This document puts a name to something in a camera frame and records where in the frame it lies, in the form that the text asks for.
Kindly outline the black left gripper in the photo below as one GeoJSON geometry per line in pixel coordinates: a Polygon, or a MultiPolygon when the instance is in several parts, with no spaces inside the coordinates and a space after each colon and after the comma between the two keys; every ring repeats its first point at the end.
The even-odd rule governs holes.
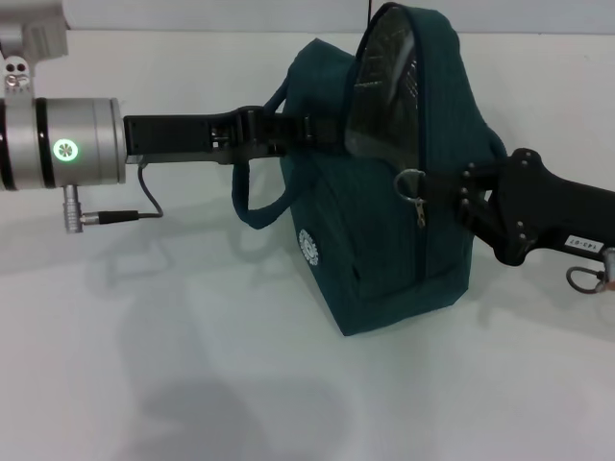
{"type": "Polygon", "coordinates": [[[336,149],[342,135],[334,119],[312,115],[263,115],[247,106],[216,114],[126,115],[123,117],[128,164],[245,160],[258,139],[277,153],[292,149],[336,149]]]}

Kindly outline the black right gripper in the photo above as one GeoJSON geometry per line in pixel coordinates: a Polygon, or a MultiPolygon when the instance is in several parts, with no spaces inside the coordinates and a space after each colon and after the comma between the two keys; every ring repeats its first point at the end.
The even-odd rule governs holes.
{"type": "Polygon", "coordinates": [[[422,198],[426,262],[469,262],[475,237],[509,266],[538,249],[601,261],[614,247],[614,193],[560,178],[530,149],[429,171],[422,198]],[[495,191],[495,205],[478,190],[495,191]]]}

